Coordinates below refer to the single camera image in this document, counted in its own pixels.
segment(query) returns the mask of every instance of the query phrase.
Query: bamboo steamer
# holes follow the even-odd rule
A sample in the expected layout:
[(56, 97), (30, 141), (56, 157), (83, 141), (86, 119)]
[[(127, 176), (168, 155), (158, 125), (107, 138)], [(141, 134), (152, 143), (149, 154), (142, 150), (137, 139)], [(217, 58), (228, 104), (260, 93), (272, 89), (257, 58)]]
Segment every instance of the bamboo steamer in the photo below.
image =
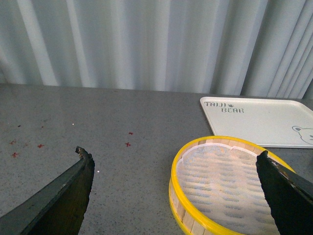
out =
[[(184, 157), (184, 154), (186, 152), (190, 152), (191, 150), (197, 148), (198, 146), (208, 146), (211, 144), (225, 145), (226, 147), (235, 147), (235, 148), (243, 149), (244, 151), (247, 151), (247, 152), (252, 152), (255, 155), (259, 155), (260, 153), (266, 150), (256, 144), (253, 144), (245, 140), (241, 140), (241, 139), (237, 139), (233, 137), (223, 137), (223, 136), (203, 137), (203, 138), (199, 138), (199, 139), (196, 139), (187, 143), (177, 153), (172, 164), (171, 179), (169, 183), (169, 201), (170, 201), (170, 207), (172, 209), (172, 213), (174, 215), (175, 220), (181, 227), (181, 229), (187, 235), (240, 235), (240, 234), (243, 234), (243, 233), (236, 232), (234, 230), (231, 230), (227, 227), (222, 226), (221, 224), (213, 221), (212, 219), (207, 217), (204, 213), (202, 213), (200, 210), (198, 210), (197, 207), (185, 195), (179, 183), (179, 178), (177, 174), (177, 165), (180, 159)], [(293, 169), (289, 165), (287, 165), (283, 160), (281, 160), (279, 157), (277, 157), (273, 153), (268, 152), (268, 156), (276, 160), (281, 165), (293, 171)]]

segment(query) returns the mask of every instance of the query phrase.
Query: bear logo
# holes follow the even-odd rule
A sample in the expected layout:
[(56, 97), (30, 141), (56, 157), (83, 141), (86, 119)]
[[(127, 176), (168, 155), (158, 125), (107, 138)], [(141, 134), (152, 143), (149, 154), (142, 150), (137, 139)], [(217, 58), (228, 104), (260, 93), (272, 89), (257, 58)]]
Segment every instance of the bear logo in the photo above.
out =
[(308, 144), (313, 145), (313, 129), (301, 128), (299, 126), (293, 126), (292, 129), (299, 133), (301, 139)]

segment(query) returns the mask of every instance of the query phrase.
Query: curtain fold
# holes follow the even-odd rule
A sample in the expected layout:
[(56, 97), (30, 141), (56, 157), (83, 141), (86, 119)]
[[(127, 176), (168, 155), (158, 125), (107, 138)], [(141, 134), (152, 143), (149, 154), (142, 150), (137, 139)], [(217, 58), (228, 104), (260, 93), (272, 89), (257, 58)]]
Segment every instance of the curtain fold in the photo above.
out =
[(0, 83), (313, 98), (313, 0), (2, 0)]

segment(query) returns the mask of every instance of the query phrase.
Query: gray countertop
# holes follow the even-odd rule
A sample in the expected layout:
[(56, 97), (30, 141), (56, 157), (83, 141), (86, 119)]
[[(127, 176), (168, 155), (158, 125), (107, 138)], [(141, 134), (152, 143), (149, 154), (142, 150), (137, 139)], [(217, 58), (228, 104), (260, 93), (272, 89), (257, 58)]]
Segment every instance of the gray countertop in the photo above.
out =
[[(79, 234), (183, 234), (168, 184), (179, 149), (212, 135), (203, 96), (0, 84), (0, 216), (76, 163), (79, 145), (95, 160)], [(269, 150), (313, 182), (312, 149)]]

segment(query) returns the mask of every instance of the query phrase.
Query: steamer basket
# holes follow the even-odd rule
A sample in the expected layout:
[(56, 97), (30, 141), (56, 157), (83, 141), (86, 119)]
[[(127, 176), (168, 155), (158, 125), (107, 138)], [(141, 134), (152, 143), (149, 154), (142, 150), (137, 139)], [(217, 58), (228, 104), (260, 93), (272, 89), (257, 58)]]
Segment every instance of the steamer basket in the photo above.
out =
[[(207, 154), (206, 151), (210, 148), (212, 153)], [(187, 143), (178, 152), (172, 164), (169, 201), (174, 218), (185, 234), (279, 234), (258, 180), (256, 158), (255, 160), (253, 158), (264, 150), (241, 139), (209, 136)], [(234, 153), (231, 152), (227, 158), (224, 153), (228, 151), (238, 152), (239, 157), (233, 159)], [(273, 153), (268, 152), (268, 156), (292, 170)], [(203, 157), (210, 158), (211, 163), (205, 165), (207, 159)], [(236, 180), (238, 174), (241, 175), (239, 183)], [(220, 177), (221, 181), (210, 179), (212, 176)], [(216, 215), (211, 216), (214, 211), (215, 214), (223, 216), (223, 219), (216, 218)], [(254, 230), (252, 233), (249, 229), (244, 231), (245, 227), (249, 226)]]

